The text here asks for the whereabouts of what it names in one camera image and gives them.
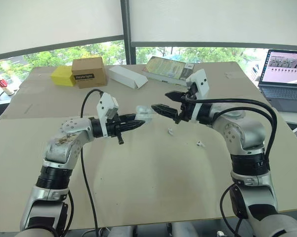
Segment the laptop screen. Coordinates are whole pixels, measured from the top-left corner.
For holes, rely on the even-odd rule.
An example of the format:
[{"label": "laptop screen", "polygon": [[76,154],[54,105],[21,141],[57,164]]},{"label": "laptop screen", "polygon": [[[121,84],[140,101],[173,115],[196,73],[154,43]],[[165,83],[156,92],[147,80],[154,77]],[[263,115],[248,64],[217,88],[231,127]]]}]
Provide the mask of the laptop screen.
[{"label": "laptop screen", "polygon": [[297,85],[297,52],[269,50],[259,83]]}]

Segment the trees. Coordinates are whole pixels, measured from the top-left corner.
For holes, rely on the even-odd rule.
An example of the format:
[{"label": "trees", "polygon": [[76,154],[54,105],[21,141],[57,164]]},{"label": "trees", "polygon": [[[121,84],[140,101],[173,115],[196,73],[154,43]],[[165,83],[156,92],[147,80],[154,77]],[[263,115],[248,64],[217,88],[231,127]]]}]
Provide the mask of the trees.
[{"label": "trees", "polygon": [[[248,61],[257,60],[247,55],[245,48],[214,47],[137,47],[136,62],[145,64],[151,56],[162,56],[188,63],[235,61],[244,69]],[[0,61],[0,73],[8,79],[18,76],[22,81],[33,67],[71,65],[74,59],[101,56],[105,65],[125,64],[122,40],[75,46],[24,55],[26,65]]]},{"label": "trees", "polygon": [[136,48],[136,64],[145,64],[156,54],[155,47],[137,47]]}]

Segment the book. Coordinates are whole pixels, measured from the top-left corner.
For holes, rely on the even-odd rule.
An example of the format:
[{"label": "book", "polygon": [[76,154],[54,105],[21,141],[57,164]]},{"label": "book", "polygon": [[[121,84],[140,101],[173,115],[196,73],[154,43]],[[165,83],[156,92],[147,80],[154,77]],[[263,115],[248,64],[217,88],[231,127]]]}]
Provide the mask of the book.
[{"label": "book", "polygon": [[186,79],[193,73],[194,64],[152,56],[142,73],[150,79],[186,86]]}]

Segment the laptop keyboard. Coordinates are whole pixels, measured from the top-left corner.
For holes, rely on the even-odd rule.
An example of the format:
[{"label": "laptop keyboard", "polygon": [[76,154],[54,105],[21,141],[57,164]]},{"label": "laptop keyboard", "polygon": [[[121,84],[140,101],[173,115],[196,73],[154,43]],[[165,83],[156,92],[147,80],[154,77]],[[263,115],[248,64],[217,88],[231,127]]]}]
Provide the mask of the laptop keyboard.
[{"label": "laptop keyboard", "polygon": [[278,87],[261,87],[264,95],[269,98],[292,99],[297,100],[297,89],[278,88]]}]

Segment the table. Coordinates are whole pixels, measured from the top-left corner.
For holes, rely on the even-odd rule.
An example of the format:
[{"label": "table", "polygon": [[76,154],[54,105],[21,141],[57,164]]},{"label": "table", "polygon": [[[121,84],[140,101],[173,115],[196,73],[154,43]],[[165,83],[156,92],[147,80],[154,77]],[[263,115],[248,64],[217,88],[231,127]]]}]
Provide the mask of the table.
[{"label": "table", "polygon": [[[140,72],[143,65],[125,66]],[[210,84],[209,98],[251,98],[267,103],[233,62],[203,63]],[[22,84],[0,120],[0,231],[18,231],[19,221],[42,165],[47,141],[67,117],[79,114],[90,89],[57,87],[48,78],[52,68],[37,68]],[[226,72],[234,77],[227,78]],[[30,90],[35,83],[37,89]],[[180,105],[163,96],[184,87],[149,80],[133,90],[109,80],[101,87],[117,98],[120,114],[132,113],[136,105]],[[98,95],[90,97],[86,114],[96,113]],[[48,105],[48,111],[42,106]],[[278,131],[270,154],[272,177],[279,210],[297,209],[297,137],[278,116]],[[266,143],[270,127],[264,118]],[[167,131],[171,127],[173,136]],[[224,139],[212,129],[154,115],[153,121],[116,138],[96,139],[85,145],[85,166],[93,190],[99,226],[120,226],[196,219],[220,218],[219,198],[231,184],[231,162]],[[205,147],[196,146],[202,141]],[[80,162],[69,184],[75,201],[72,229],[92,228],[93,218]],[[224,201],[227,216],[233,212]]]}]

